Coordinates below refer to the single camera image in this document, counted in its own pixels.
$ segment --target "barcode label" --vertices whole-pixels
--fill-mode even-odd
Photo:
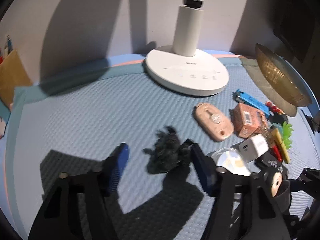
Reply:
[[[243,116],[244,116],[244,124],[252,124],[252,119],[249,112],[244,111]]]

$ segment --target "gold bowl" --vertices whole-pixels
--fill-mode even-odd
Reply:
[[[256,57],[261,72],[284,100],[298,107],[311,104],[311,98],[300,76],[283,58],[258,43]]]

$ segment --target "wall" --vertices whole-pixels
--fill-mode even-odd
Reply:
[[[15,0],[0,22],[33,81],[89,60],[172,43],[182,0]],[[274,0],[204,0],[200,49],[271,49]]]

